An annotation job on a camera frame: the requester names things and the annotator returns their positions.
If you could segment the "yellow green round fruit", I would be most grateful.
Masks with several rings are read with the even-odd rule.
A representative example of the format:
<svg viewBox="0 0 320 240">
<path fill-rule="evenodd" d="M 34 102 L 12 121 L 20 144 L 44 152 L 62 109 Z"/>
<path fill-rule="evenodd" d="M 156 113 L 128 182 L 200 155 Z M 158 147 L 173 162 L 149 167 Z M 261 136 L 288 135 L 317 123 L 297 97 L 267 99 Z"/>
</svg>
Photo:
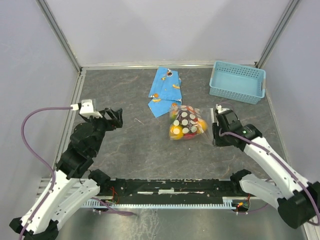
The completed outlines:
<svg viewBox="0 0 320 240">
<path fill-rule="evenodd" d="M 197 121 L 197 132 L 198 133 L 204 133 L 208 128 L 208 125 L 205 120 L 202 118 L 199 118 Z"/>
</svg>

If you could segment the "clear zip top bag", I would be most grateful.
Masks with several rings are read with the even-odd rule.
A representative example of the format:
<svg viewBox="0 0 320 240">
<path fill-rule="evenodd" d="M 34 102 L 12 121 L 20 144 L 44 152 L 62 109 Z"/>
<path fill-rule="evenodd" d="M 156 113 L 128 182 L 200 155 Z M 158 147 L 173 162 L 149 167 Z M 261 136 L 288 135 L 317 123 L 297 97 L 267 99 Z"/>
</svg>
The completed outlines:
<svg viewBox="0 0 320 240">
<path fill-rule="evenodd" d="M 203 119 L 207 123 L 207 130 L 203 133 L 198 132 L 197 121 L 198 119 Z M 203 142 L 206 144 L 213 143 L 213 133 L 210 130 L 209 121 L 205 118 L 203 111 L 199 108 L 192 107 L 191 105 L 180 105 L 174 106 L 169 111 L 169 120 L 170 126 L 182 126 L 183 135 L 185 134 L 196 134 L 196 137 L 193 139 L 184 139 L 182 137 L 179 140 L 172 140 L 170 138 L 170 126 L 168 129 L 169 139 L 172 141 L 186 141 L 186 140 L 195 140 Z"/>
</svg>

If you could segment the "small yellow fruit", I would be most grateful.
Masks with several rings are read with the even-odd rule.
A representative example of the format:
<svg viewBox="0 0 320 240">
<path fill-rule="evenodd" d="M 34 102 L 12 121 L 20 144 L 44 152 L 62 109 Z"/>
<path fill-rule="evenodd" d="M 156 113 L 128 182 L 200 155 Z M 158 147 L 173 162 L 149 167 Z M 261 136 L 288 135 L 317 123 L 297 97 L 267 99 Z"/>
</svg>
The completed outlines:
<svg viewBox="0 0 320 240">
<path fill-rule="evenodd" d="M 184 136 L 182 126 L 172 124 L 169 129 L 169 136 L 171 140 L 180 140 Z"/>
</svg>

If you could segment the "red bell pepper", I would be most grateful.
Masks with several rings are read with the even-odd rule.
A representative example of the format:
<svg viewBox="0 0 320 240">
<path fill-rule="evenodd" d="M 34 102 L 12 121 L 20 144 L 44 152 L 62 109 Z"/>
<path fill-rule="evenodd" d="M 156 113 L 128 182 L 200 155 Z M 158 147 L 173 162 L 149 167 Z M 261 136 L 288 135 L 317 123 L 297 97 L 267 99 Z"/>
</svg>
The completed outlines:
<svg viewBox="0 0 320 240">
<path fill-rule="evenodd" d="M 195 138 L 196 135 L 197 135 L 197 134 L 186 133 L 186 134 L 183 136 L 183 138 L 184 138 L 185 140 L 190 140 L 190 139 Z"/>
</svg>

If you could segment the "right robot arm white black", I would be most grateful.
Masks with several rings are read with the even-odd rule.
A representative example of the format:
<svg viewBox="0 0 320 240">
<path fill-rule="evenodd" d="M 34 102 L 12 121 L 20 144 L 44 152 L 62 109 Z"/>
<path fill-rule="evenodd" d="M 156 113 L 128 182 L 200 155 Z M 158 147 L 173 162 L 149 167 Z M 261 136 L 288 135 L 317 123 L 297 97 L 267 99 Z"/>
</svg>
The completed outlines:
<svg viewBox="0 0 320 240">
<path fill-rule="evenodd" d="M 320 217 L 320 183 L 312 183 L 294 170 L 252 124 L 242 125 L 236 113 L 217 105 L 210 110 L 213 145 L 234 146 L 252 158 L 273 181 L 268 183 L 248 170 L 238 171 L 229 183 L 236 196 L 254 195 L 275 208 L 282 220 L 297 229 Z"/>
</svg>

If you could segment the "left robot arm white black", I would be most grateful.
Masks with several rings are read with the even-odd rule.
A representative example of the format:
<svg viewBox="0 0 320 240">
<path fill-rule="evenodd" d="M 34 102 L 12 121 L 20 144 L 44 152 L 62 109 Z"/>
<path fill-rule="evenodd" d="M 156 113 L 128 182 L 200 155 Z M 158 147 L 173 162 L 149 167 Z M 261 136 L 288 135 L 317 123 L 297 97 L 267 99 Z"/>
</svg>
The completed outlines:
<svg viewBox="0 0 320 240">
<path fill-rule="evenodd" d="M 86 181 L 73 194 L 69 190 L 79 183 L 82 176 L 98 155 L 106 132 L 123 127 L 123 109 L 105 108 L 96 111 L 90 103 L 77 103 L 64 107 L 67 111 L 78 111 L 84 123 L 76 126 L 70 136 L 66 151 L 52 168 L 29 145 L 25 137 L 25 125 L 33 115 L 52 110 L 51 107 L 37 109 L 25 117 L 21 125 L 21 138 L 27 149 L 51 172 L 51 179 L 30 210 L 11 220 L 10 228 L 20 240 L 54 240 L 59 230 L 87 200 L 97 194 L 106 195 L 111 189 L 111 178 L 99 169 L 90 172 Z"/>
</svg>

